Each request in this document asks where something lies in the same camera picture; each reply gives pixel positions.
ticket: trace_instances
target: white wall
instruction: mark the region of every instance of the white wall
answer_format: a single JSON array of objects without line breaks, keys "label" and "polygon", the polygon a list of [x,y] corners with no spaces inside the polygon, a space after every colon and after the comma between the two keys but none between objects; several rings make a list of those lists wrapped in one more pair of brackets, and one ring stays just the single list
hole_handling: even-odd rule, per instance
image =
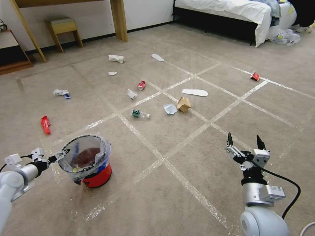
[{"label": "white wall", "polygon": [[[124,4],[128,30],[172,20],[173,0],[125,0]],[[22,48],[34,49],[10,0],[0,0],[0,16],[1,12],[0,18],[13,31]],[[40,47],[54,45],[44,23],[50,16],[66,15],[75,19],[82,39],[115,32],[109,1],[22,8],[21,12]],[[64,43],[73,41],[73,38],[71,34],[62,34],[59,40]]]}]

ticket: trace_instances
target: wooden stool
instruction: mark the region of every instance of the wooden stool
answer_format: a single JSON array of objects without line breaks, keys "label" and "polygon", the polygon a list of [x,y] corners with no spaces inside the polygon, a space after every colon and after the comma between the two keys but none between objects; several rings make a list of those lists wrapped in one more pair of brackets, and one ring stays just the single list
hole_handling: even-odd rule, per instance
[{"label": "wooden stool", "polygon": [[52,39],[54,40],[57,48],[61,52],[63,52],[63,49],[57,37],[57,34],[60,34],[60,33],[72,32],[78,45],[81,48],[83,48],[83,43],[80,39],[79,32],[76,27],[74,19],[71,19],[70,17],[48,19],[46,20],[46,25],[48,27],[50,34],[52,35]]}]

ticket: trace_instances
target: baseboard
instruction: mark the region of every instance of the baseboard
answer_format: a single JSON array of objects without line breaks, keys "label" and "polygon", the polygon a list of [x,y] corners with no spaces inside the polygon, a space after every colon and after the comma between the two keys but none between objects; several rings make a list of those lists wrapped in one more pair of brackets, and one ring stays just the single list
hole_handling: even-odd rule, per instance
[{"label": "baseboard", "polygon": [[[135,32],[135,31],[146,30],[146,29],[150,29],[150,28],[154,28],[154,27],[159,27],[159,26],[162,26],[162,25],[171,24],[171,23],[173,23],[173,21],[168,21],[168,22],[164,22],[164,23],[160,23],[160,24],[156,24],[156,25],[151,25],[151,26],[145,26],[145,27],[136,28],[136,29],[130,29],[130,30],[127,30],[127,32],[131,33],[131,32]],[[96,37],[92,37],[92,38],[82,39],[82,42],[86,43],[86,42],[90,42],[90,41],[94,41],[94,40],[99,40],[99,39],[103,39],[103,38],[113,37],[115,35],[116,35],[115,33],[105,34],[105,35],[96,36]],[[71,47],[71,46],[74,46],[74,45],[77,45],[76,41],[68,42],[68,43],[62,43],[61,44],[62,48],[68,48],[68,47]],[[52,45],[52,46],[48,46],[48,47],[43,47],[43,48],[41,48],[41,50],[43,52],[50,51],[50,50],[56,50],[56,46]],[[31,54],[37,53],[37,50],[33,49],[33,50],[25,51],[25,53],[27,55],[31,55]]]}]

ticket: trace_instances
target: red soda can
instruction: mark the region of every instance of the red soda can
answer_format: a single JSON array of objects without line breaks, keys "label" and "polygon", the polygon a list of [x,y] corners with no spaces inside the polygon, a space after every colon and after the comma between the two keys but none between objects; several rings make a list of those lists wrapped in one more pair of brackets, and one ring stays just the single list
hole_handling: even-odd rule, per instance
[{"label": "red soda can", "polygon": [[145,88],[145,81],[141,80],[141,82],[138,84],[138,89],[143,90]]},{"label": "red soda can", "polygon": [[256,71],[254,71],[251,75],[250,78],[253,80],[258,81],[260,79],[260,75],[256,73]]}]

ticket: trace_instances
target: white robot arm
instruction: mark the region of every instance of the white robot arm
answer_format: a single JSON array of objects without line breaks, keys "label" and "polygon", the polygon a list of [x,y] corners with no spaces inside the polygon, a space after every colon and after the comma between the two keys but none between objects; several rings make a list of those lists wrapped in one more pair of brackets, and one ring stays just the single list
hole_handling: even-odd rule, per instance
[{"label": "white robot arm", "polygon": [[281,218],[270,209],[275,201],[285,198],[285,193],[282,187],[270,186],[263,179],[262,170],[270,158],[270,151],[266,150],[264,142],[257,135],[258,149],[252,152],[234,147],[231,133],[226,142],[226,152],[239,163],[244,176],[241,184],[245,211],[240,217],[243,233],[246,236],[289,236],[288,226],[283,219],[285,214]]},{"label": "white robot arm", "polygon": [[21,165],[19,154],[13,154],[5,158],[6,165],[12,171],[0,173],[0,235],[12,210],[12,203],[34,186],[34,179],[48,169],[49,165],[63,158],[69,150],[56,153],[47,160],[42,160],[42,148],[36,148],[28,156],[32,162]]}]

